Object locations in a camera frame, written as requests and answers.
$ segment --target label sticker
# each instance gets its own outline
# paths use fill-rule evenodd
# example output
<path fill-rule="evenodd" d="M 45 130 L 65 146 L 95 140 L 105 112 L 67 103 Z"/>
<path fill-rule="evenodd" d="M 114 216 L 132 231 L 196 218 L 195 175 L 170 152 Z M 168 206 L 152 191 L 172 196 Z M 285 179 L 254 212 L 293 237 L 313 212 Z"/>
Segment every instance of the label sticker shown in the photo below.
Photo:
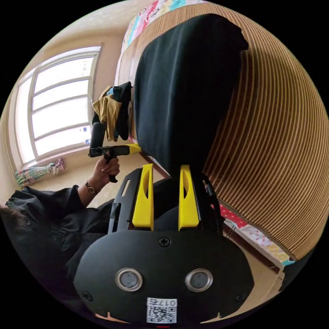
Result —
<path fill-rule="evenodd" d="M 176 323 L 177 299 L 148 298 L 146 322 Z"/>

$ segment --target wristwatch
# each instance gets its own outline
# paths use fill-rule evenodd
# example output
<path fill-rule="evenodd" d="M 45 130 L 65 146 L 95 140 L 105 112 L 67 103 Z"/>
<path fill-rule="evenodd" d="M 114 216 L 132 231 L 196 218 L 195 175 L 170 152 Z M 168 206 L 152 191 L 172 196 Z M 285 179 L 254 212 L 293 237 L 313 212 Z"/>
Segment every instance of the wristwatch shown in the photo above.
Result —
<path fill-rule="evenodd" d="M 100 191 L 96 190 L 94 187 L 90 186 L 88 181 L 86 182 L 86 186 L 88 188 L 88 192 L 91 194 L 98 194 Z"/>

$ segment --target hair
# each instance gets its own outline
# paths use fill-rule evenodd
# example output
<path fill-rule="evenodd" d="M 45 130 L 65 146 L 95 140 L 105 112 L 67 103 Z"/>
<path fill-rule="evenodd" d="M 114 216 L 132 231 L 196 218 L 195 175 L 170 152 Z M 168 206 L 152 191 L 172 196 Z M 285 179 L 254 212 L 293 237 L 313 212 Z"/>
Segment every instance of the hair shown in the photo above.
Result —
<path fill-rule="evenodd" d="M 0 208 L 0 217 L 12 229 L 24 228 L 26 225 L 26 215 L 17 209 Z"/>

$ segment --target bed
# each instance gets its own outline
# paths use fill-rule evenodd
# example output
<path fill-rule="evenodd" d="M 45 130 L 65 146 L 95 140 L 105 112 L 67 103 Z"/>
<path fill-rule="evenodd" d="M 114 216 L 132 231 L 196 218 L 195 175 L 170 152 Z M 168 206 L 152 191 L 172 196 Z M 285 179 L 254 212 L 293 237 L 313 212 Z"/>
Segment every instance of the bed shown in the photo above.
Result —
<path fill-rule="evenodd" d="M 129 24 L 115 85 L 133 85 L 139 58 L 152 40 L 205 13 L 239 26 L 249 50 L 242 54 L 240 82 L 204 173 L 227 224 L 284 267 L 314 248 L 329 215 L 329 121 L 293 54 L 260 25 L 225 7 L 158 0 Z M 133 115 L 129 138 L 138 142 Z M 185 141 L 193 138 L 191 133 Z"/>

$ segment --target window pane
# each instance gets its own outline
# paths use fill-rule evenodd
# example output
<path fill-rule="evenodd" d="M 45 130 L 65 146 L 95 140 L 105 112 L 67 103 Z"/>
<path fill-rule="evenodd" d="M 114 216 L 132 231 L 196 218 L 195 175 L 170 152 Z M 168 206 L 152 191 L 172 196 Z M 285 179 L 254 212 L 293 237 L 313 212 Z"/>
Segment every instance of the window pane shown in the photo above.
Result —
<path fill-rule="evenodd" d="M 51 131 L 88 122 L 88 98 L 78 98 L 58 103 L 32 115 L 34 137 Z"/>
<path fill-rule="evenodd" d="M 80 127 L 61 131 L 35 142 L 38 155 L 42 155 L 58 148 L 79 143 L 89 143 L 91 138 L 90 127 Z"/>
<path fill-rule="evenodd" d="M 89 76 L 93 59 L 94 57 L 75 59 L 40 72 L 37 76 L 34 92 L 37 93 L 51 85 L 69 79 Z"/>
<path fill-rule="evenodd" d="M 15 131 L 18 149 L 23 163 L 34 160 L 33 149 L 27 126 L 28 93 L 32 78 L 26 80 L 18 89 L 15 108 Z"/>
<path fill-rule="evenodd" d="M 61 99 L 87 95 L 88 80 L 67 83 L 65 85 L 52 88 L 44 93 L 41 93 L 33 98 L 33 111 L 47 104 L 59 101 Z"/>

